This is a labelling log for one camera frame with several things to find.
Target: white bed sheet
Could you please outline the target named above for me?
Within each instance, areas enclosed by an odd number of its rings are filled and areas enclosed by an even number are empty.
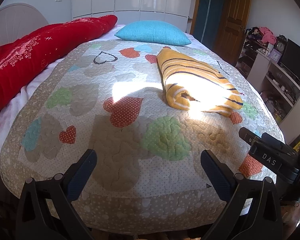
[[[124,25],[116,25],[108,33],[100,36],[98,39],[93,41],[108,41],[108,40],[119,40],[114,34],[120,30]],[[187,45],[190,48],[205,49],[208,48],[196,40],[192,35],[186,33],[186,36],[191,41],[191,44]],[[38,76],[36,76],[28,85],[21,88],[20,93],[18,93],[15,98],[13,98],[9,104],[0,111],[0,152],[5,139],[8,136],[10,128],[17,117],[19,111],[25,106],[29,101],[30,97],[33,95],[34,91],[40,86],[40,84],[45,81],[48,76],[51,75],[55,66],[61,62],[62,59],[58,59],[55,62],[49,64],[47,68],[42,71]]]

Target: clock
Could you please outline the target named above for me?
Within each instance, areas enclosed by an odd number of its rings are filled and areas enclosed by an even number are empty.
[[[283,35],[277,37],[277,42],[274,45],[274,49],[276,49],[279,53],[283,54],[286,46],[287,46],[287,38]]]
[[[274,62],[278,63],[279,59],[281,58],[281,53],[278,52],[276,49],[273,49],[269,55],[269,58],[272,59]]]

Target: headboard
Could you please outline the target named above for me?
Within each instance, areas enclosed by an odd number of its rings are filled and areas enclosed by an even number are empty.
[[[0,46],[48,25],[47,20],[33,6],[14,3],[0,9]]]

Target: quilt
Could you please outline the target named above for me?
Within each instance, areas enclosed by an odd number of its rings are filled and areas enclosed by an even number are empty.
[[[225,117],[170,107],[156,58],[164,47],[220,71],[240,92],[242,109]],[[194,228],[213,223],[225,206],[201,167],[203,150],[234,173],[275,180],[247,155],[241,127],[283,141],[259,95],[210,50],[88,42],[55,67],[20,111],[0,153],[0,172],[19,197],[28,177],[64,173],[91,148],[97,166],[72,202],[87,226],[129,235]]]

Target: pink clothing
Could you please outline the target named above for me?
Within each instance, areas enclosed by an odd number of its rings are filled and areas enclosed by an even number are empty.
[[[277,42],[276,36],[273,35],[272,31],[269,30],[267,27],[260,27],[259,30],[263,34],[262,42],[274,45]]]

